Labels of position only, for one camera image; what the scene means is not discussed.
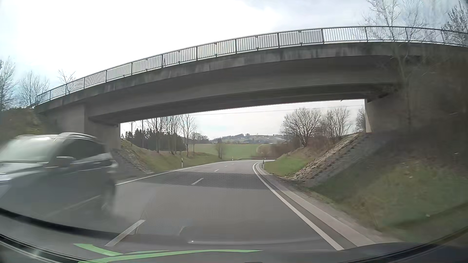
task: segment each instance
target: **car window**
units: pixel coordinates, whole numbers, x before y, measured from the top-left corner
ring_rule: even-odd
[[[91,156],[105,153],[102,144],[86,139],[75,139],[58,154],[58,156],[71,156],[77,160],[82,160]]]
[[[13,139],[0,147],[0,161],[46,161],[61,142],[52,137]]]

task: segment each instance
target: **car hood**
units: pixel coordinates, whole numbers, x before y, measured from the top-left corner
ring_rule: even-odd
[[[42,163],[0,162],[0,178],[21,176],[24,173],[35,172],[42,167]]]

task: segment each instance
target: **windshield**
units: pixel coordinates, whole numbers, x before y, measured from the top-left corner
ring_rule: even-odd
[[[51,137],[13,139],[0,148],[0,161],[48,161],[58,143]]]
[[[0,144],[0,247],[468,262],[468,0],[0,0]]]

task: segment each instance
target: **bridge abutment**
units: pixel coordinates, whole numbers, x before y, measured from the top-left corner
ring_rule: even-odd
[[[468,62],[445,62],[412,71],[408,85],[366,100],[367,132],[410,132],[468,114]]]
[[[109,149],[120,149],[120,124],[103,124],[90,120],[85,104],[66,105],[44,115],[60,132],[78,132],[97,137]]]

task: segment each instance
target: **guardrail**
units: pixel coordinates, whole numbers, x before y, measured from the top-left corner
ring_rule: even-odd
[[[99,71],[38,95],[34,104],[110,80],[167,66],[244,52],[340,42],[416,42],[468,46],[468,34],[430,28],[350,26],[300,29],[233,38],[142,58]]]

